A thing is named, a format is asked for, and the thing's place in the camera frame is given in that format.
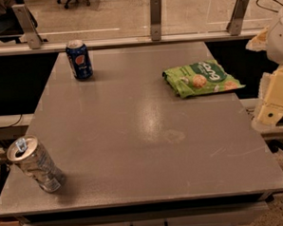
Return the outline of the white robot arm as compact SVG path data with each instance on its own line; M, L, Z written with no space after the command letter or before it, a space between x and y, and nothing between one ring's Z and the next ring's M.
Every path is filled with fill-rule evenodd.
M255 130L271 129L283 118L283 7L272 22L248 42L246 48L256 52L265 50L267 58L278 64L272 74L262 74L252 116Z

